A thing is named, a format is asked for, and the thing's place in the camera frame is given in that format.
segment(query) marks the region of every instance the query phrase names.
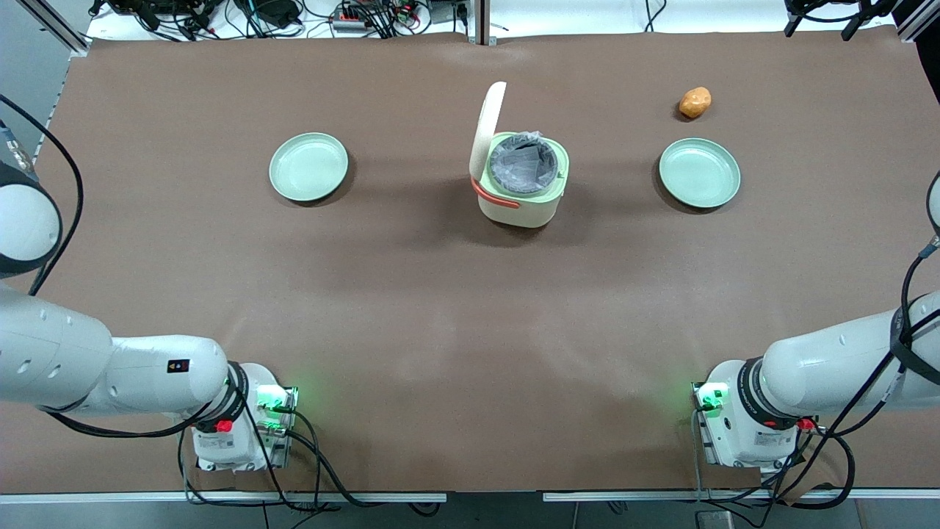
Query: gray plastic bag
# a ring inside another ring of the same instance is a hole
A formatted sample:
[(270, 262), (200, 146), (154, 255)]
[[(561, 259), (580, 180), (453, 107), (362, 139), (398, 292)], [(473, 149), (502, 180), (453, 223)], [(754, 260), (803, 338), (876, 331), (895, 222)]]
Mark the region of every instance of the gray plastic bag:
[(500, 141), (490, 155), (493, 178), (508, 191), (542, 191), (558, 176), (558, 157), (541, 133), (519, 133)]

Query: open lid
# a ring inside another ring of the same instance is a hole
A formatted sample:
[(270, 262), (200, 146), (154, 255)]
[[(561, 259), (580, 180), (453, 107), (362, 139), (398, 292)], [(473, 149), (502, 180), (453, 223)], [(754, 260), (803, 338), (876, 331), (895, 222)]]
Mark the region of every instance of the open lid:
[(493, 134), (496, 132), (496, 122), (499, 121), (499, 110), (503, 107), (505, 94), (505, 81), (493, 83), (486, 92), (483, 107), (479, 110), (477, 135), (473, 138), (473, 150), (470, 152), (470, 176), (475, 180), (483, 177), (486, 158), (490, 154), (490, 144), (493, 142)]

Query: green light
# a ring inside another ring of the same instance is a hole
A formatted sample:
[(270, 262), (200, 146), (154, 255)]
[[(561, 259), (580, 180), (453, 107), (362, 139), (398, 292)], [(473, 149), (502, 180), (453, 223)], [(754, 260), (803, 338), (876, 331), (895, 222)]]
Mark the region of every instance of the green light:
[(718, 408), (718, 405), (721, 404), (721, 401), (715, 400), (710, 396), (702, 398), (702, 409), (705, 411), (712, 411), (713, 409)]
[(280, 386), (265, 384), (258, 386), (258, 404), (265, 408), (274, 408), (284, 404), (287, 392)]

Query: orange handle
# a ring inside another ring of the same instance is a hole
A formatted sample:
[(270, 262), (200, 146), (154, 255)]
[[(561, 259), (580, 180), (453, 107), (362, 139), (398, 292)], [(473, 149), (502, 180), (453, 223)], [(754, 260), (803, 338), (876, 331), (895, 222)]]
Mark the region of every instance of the orange handle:
[(473, 190), (477, 192), (478, 195), (485, 201), (489, 203), (496, 204), (497, 206), (508, 207), (512, 209), (519, 209), (519, 202), (514, 202), (512, 200), (500, 199), (499, 197), (494, 197), (493, 195), (486, 192), (486, 189), (483, 189), (477, 179), (473, 176), (470, 177), (470, 184), (473, 185)]

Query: power strip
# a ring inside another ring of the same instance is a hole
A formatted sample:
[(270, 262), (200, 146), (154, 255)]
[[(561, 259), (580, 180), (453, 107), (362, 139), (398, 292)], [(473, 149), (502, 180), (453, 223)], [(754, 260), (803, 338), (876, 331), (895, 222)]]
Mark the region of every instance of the power strip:
[(344, 9), (344, 4), (340, 3), (333, 11), (333, 29), (337, 33), (366, 33), (368, 31), (366, 21), (348, 9)]

